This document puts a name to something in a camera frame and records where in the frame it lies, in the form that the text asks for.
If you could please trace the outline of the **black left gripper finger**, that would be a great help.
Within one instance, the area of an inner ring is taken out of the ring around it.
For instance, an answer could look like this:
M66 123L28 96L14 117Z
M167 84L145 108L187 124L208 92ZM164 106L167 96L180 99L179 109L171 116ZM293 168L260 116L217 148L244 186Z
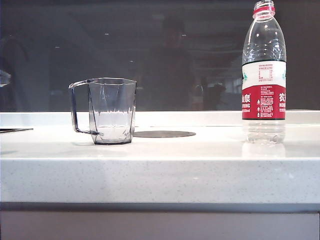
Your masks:
M11 83L12 75L4 70L0 70L0 87L7 86Z

